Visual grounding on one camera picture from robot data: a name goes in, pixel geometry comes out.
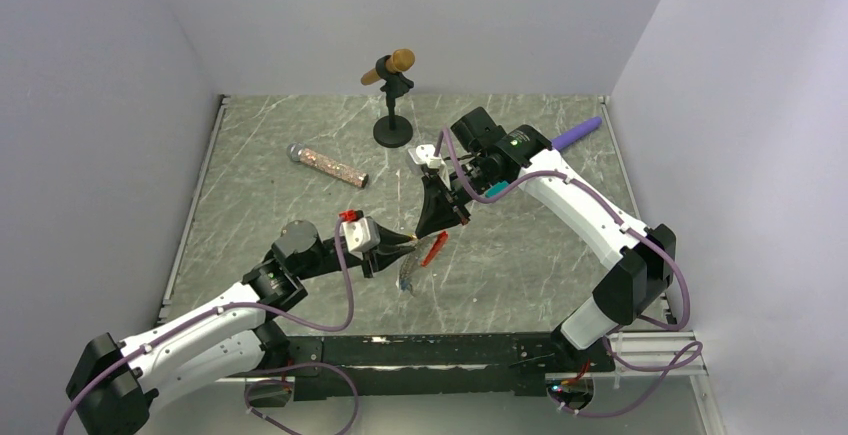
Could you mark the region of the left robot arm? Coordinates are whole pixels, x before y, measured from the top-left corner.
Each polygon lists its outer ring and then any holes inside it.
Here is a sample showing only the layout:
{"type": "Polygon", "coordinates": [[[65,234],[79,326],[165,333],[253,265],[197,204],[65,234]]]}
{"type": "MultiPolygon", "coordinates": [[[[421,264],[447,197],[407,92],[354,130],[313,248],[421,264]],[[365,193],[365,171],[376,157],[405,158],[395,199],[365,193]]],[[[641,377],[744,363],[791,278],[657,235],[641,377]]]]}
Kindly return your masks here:
{"type": "Polygon", "coordinates": [[[211,301],[138,335],[90,340],[67,384],[70,405],[56,431],[76,415],[89,434],[135,434],[155,412],[221,378],[279,372],[291,354],[277,318],[323,332],[352,322],[351,314],[338,325],[292,315],[307,295],[304,280],[339,272],[351,297],[349,268],[370,278],[411,253],[416,240],[359,211],[340,214],[327,240],[308,221],[288,223],[263,260],[211,301]]]}

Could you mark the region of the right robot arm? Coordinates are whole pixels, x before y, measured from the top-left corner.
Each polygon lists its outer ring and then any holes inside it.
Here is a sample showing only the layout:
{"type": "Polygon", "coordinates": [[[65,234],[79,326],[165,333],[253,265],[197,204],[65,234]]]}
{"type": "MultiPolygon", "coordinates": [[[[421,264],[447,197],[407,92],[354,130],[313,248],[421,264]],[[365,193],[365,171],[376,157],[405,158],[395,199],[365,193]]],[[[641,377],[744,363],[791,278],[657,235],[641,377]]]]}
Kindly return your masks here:
{"type": "Polygon", "coordinates": [[[633,323],[671,284],[675,234],[627,214],[588,184],[530,125],[506,131],[477,107],[418,145],[408,160],[424,187],[419,238],[465,225],[471,201],[491,204],[519,189],[572,229],[606,268],[591,296],[553,331],[551,354],[562,369],[586,362],[617,327],[633,323]]]}

